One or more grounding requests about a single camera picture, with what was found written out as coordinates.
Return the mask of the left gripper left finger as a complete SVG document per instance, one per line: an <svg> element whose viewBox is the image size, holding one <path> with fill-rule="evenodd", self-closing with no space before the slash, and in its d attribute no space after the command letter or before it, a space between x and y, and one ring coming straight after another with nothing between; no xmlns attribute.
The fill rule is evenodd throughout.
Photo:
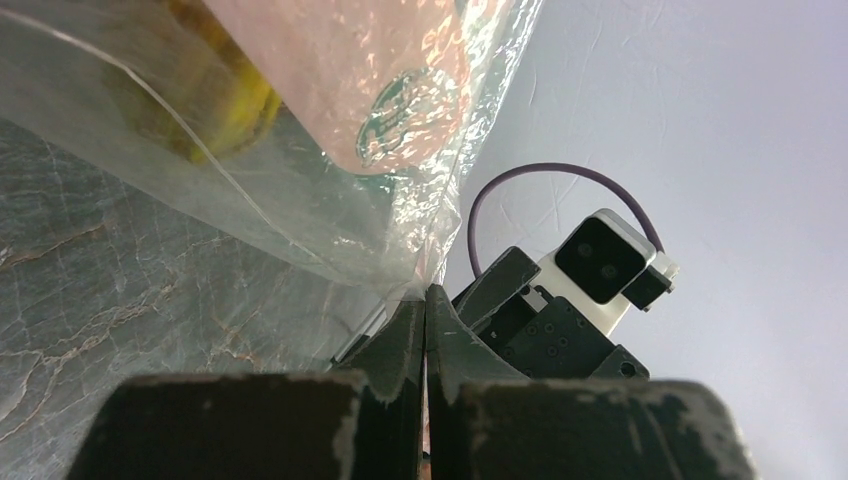
<svg viewBox="0 0 848 480"><path fill-rule="evenodd" d="M72 479L415 479L425 305L326 372L156 374L119 385Z"/></svg>

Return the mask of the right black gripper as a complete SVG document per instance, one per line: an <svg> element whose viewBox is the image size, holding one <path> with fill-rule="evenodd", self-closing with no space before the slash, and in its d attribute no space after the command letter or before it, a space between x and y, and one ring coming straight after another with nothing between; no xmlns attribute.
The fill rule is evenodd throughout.
<svg viewBox="0 0 848 480"><path fill-rule="evenodd" d="M511 367L534 379L648 380L649 370L569 300L531 281L541 268L507 249L453 300L459 319Z"/></svg>

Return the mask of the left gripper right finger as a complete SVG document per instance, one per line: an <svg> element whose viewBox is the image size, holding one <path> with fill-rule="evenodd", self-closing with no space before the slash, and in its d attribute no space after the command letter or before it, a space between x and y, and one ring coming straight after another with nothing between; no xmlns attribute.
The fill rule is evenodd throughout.
<svg viewBox="0 0 848 480"><path fill-rule="evenodd" d="M443 287L425 307L436 479L753 479L725 403L689 381L533 380L464 325Z"/></svg>

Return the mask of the clear zip top bag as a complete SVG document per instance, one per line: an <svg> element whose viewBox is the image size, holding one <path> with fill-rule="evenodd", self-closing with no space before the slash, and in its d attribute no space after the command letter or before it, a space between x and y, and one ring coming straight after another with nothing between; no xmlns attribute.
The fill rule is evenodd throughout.
<svg viewBox="0 0 848 480"><path fill-rule="evenodd" d="M537 1L5 1L1 116L382 297L443 279Z"/></svg>

